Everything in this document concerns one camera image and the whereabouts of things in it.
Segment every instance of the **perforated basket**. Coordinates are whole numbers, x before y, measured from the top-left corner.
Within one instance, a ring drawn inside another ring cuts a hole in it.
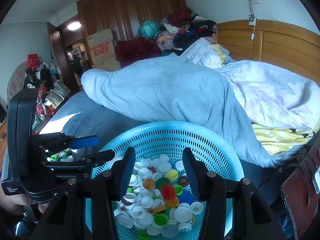
[[[116,157],[104,166],[93,170],[92,177],[111,168],[113,163],[123,158],[127,148],[132,146],[136,150],[136,159],[158,158],[167,154],[170,161],[182,159],[182,151],[190,147],[197,160],[205,163],[209,171],[215,171],[223,178],[240,180],[244,177],[238,156],[231,146],[213,131],[197,124],[178,121],[154,122],[133,128],[110,141],[101,151],[112,149]],[[191,192],[190,187],[184,191]],[[176,240],[198,239],[204,211],[197,215],[192,231],[179,232]],[[91,230],[91,200],[86,202],[86,223]],[[116,221],[119,238],[121,240],[136,239],[137,231],[127,229]],[[232,201],[227,200],[227,214],[225,235],[232,227]],[[161,234],[152,239],[166,239]]]

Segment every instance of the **screw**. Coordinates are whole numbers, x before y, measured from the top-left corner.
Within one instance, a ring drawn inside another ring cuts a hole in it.
[[[110,170],[104,171],[102,173],[103,177],[109,177],[109,176],[111,176],[111,174],[112,174],[112,171],[110,171]]]
[[[76,178],[71,178],[71,179],[68,180],[68,184],[70,184],[70,185],[73,185],[73,184],[75,184],[76,182],[77,182],[77,179],[76,179]]]
[[[217,174],[214,171],[208,171],[207,172],[208,177],[214,178]]]
[[[246,185],[249,185],[251,183],[251,180],[249,180],[248,178],[244,178],[242,182]]]

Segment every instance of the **plastic bag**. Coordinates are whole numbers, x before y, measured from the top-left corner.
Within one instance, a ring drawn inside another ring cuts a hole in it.
[[[159,25],[155,21],[148,21],[138,28],[138,35],[147,39],[152,38],[159,31]]]

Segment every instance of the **wooden wardrobe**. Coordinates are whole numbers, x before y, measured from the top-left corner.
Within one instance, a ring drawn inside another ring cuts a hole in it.
[[[160,23],[184,6],[185,0],[80,0],[77,8],[86,50],[89,35],[111,28],[116,41],[131,40],[144,22]]]

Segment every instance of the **wooden headboard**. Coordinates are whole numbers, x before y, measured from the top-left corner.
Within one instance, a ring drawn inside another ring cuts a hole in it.
[[[217,41],[236,60],[257,60],[288,69],[320,85],[320,36],[304,28],[276,21],[248,20],[218,24]]]

